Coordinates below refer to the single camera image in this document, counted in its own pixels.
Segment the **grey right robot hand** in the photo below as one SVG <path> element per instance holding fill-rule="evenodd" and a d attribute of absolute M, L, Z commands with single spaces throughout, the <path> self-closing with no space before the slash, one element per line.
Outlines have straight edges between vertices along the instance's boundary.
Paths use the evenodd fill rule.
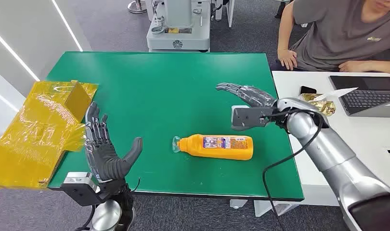
<path fill-rule="evenodd" d="M 253 86 L 219 83 L 215 89 L 232 93 L 251 107 L 272 107 L 276 101 L 272 95 Z"/>

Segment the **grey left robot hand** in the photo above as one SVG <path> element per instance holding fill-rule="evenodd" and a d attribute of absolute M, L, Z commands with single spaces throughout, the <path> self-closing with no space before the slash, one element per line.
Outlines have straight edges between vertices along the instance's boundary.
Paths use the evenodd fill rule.
<path fill-rule="evenodd" d="M 92 174 L 99 182 L 123 180 L 143 150 L 143 139 L 136 137 L 131 149 L 119 157 L 110 140 L 107 115 L 99 118 L 100 108 L 91 102 L 85 113 L 85 154 Z"/>

